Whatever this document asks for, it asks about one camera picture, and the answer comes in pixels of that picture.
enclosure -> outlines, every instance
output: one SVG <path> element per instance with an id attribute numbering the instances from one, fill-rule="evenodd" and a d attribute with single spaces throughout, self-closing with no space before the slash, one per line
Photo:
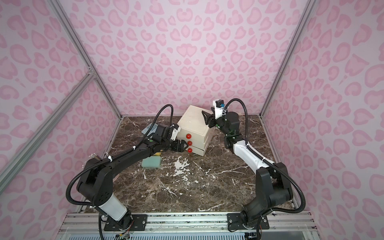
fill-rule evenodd
<path id="1" fill-rule="evenodd" d="M 384 1 L 3 0 L 0 26 L 1 239 L 60 235 L 85 210 L 65 190 L 89 156 L 131 147 L 165 104 L 176 123 L 232 98 L 322 239 L 384 238 Z M 204 157 L 137 163 L 116 196 L 133 211 L 240 210 L 253 172 L 222 138 Z"/>

pink spot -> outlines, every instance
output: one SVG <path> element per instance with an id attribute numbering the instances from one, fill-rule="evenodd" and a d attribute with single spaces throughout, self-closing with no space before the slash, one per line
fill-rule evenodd
<path id="1" fill-rule="evenodd" d="M 332 131 L 332 127 L 331 127 L 330 123 L 327 121 L 320 121 L 318 127 L 319 127 L 319 133 L 322 136 L 324 134 L 330 133 Z"/>
<path id="2" fill-rule="evenodd" d="M 363 201 L 363 207 L 362 210 L 372 216 L 372 217 L 379 217 L 384 216 L 384 211 L 381 209 L 381 207 L 372 199 L 365 198 Z"/>
<path id="3" fill-rule="evenodd" d="M 5 193 L 22 193 L 26 187 L 26 179 L 23 175 L 17 175 L 8 187 L 5 189 Z"/>
<path id="4" fill-rule="evenodd" d="M 307 129 L 311 129 L 312 127 L 316 126 L 317 122 L 316 119 L 313 117 L 311 113 L 306 113 L 305 118 L 303 120 L 303 123 L 307 127 Z"/>
<path id="5" fill-rule="evenodd" d="M 373 174 L 369 179 L 369 187 L 373 194 L 381 196 L 384 194 L 384 176 Z"/>
<path id="6" fill-rule="evenodd" d="M 364 97 L 364 102 L 371 109 L 376 109 L 380 104 L 384 103 L 384 90 L 369 91 Z"/>
<path id="7" fill-rule="evenodd" d="M 357 46 L 360 43 L 365 43 L 371 35 L 372 29 L 365 24 L 361 24 L 359 30 L 353 36 L 352 45 Z"/>
<path id="8" fill-rule="evenodd" d="M 352 95 L 352 96 L 358 96 L 361 93 L 361 85 L 358 82 L 350 83 L 344 91 L 346 96 Z"/>
<path id="9" fill-rule="evenodd" d="M 345 65 L 345 73 L 349 74 L 349 76 L 356 76 L 359 73 L 361 73 L 368 64 L 369 62 L 365 61 L 364 59 L 360 58 L 355 54 L 352 54 L 352 57 L 348 60 L 347 64 Z"/>
<path id="10" fill-rule="evenodd" d="M 12 218 L 8 215 L 0 221 L 0 236 L 3 238 L 8 238 L 13 231 Z"/>
<path id="11" fill-rule="evenodd" d="M 331 221 L 331 229 L 339 235 L 345 235 L 345 230 L 343 226 L 336 219 L 332 219 Z"/>
<path id="12" fill-rule="evenodd" d="M 355 146 L 364 146 L 367 142 L 371 142 L 372 138 L 362 130 L 356 130 L 352 133 L 352 143 Z"/>
<path id="13" fill-rule="evenodd" d="M 345 188 L 356 188 L 359 189 L 361 187 L 360 179 L 356 174 L 350 171 L 344 171 L 342 176 L 342 183 Z"/>
<path id="14" fill-rule="evenodd" d="M 333 61 L 337 63 L 347 59 L 350 52 L 351 52 L 351 46 L 348 43 L 340 43 L 336 48 L 336 53 L 333 56 Z"/>
<path id="15" fill-rule="evenodd" d="M 369 237 L 376 238 L 375 230 L 369 225 L 369 221 L 360 211 L 355 213 L 355 228 L 359 233 L 365 232 Z"/>
<path id="16" fill-rule="evenodd" d="M 340 158 L 338 158 L 338 157 L 332 157 L 332 158 L 331 158 L 331 168 L 332 168 L 333 170 L 338 171 L 338 170 L 341 170 L 341 169 L 345 168 L 345 165 L 344 165 L 344 163 L 340 160 Z"/>
<path id="17" fill-rule="evenodd" d="M 354 124 L 356 125 L 363 125 L 368 123 L 369 120 L 373 119 L 373 115 L 366 109 L 360 108 L 357 109 L 354 113 Z"/>
<path id="18" fill-rule="evenodd" d="M 305 198 L 307 200 L 308 206 L 314 206 L 314 207 L 317 206 L 316 199 L 310 192 L 306 194 Z"/>
<path id="19" fill-rule="evenodd" d="M 344 139 L 335 139 L 333 141 L 333 151 L 336 155 L 349 153 L 349 145 Z"/>
<path id="20" fill-rule="evenodd" d="M 332 186 L 336 189 L 338 189 L 340 187 L 340 182 L 339 182 L 339 179 L 337 178 L 337 176 L 331 174 L 327 177 L 327 181 L 329 184 L 332 184 Z"/>

black mounting plate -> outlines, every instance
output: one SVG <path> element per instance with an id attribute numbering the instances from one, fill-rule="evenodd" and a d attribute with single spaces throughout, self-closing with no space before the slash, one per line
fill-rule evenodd
<path id="1" fill-rule="evenodd" d="M 262 229 L 269 229 L 269 223 L 268 219 L 265 216 L 264 219 L 266 219 L 266 222 L 261 221 L 260 225 Z M 246 228 L 243 223 L 241 222 L 240 213 L 238 214 L 227 214 L 227 220 L 228 220 L 228 229 L 231 231 L 234 230 L 256 230 L 256 226 L 253 228 Z"/>
<path id="2" fill-rule="evenodd" d="M 147 215 L 146 214 L 132 214 L 133 224 L 129 231 L 144 231 L 145 226 L 147 225 Z M 110 222 L 104 226 L 104 231 L 120 231 L 119 226 Z"/>

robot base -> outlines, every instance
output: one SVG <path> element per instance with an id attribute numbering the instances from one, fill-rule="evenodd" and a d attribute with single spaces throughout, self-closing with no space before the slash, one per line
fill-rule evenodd
<path id="1" fill-rule="evenodd" d="M 235 231 L 235 230 L 254 230 L 256 229 L 256 226 L 254 227 L 245 227 L 243 225 L 243 222 L 240 217 L 240 213 L 233 213 L 233 214 L 227 214 L 228 219 L 228 230 Z M 264 220 L 260 222 L 260 226 L 262 229 L 266 230 L 269 229 L 269 223 L 267 216 L 264 217 Z"/>
<path id="2" fill-rule="evenodd" d="M 144 231 L 145 226 L 147 225 L 147 218 L 148 216 L 146 214 L 133 214 L 133 215 L 130 214 L 129 216 L 124 216 L 122 218 L 123 224 L 120 225 L 115 220 L 113 220 L 111 217 L 108 216 L 107 222 L 104 226 L 104 231 L 127 230 L 131 225 L 131 221 L 133 221 L 130 229 L 131 231 Z"/>

marble surface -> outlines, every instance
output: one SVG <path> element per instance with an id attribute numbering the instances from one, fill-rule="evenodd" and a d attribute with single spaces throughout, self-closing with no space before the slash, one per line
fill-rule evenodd
<path id="1" fill-rule="evenodd" d="M 109 152 L 126 151 L 154 117 L 125 117 Z M 180 117 L 173 117 L 177 123 Z M 245 133 L 245 117 L 240 116 Z M 158 123 L 168 124 L 169 117 Z M 258 116 L 250 116 L 249 142 L 274 161 Z M 141 161 L 122 171 L 114 182 L 115 196 L 132 212 L 240 211 L 255 197 L 255 175 L 246 163 L 225 149 L 224 135 L 215 134 L 205 156 L 187 151 L 163 152 L 159 169 L 143 169 Z M 287 202 L 282 207 L 292 208 Z"/>

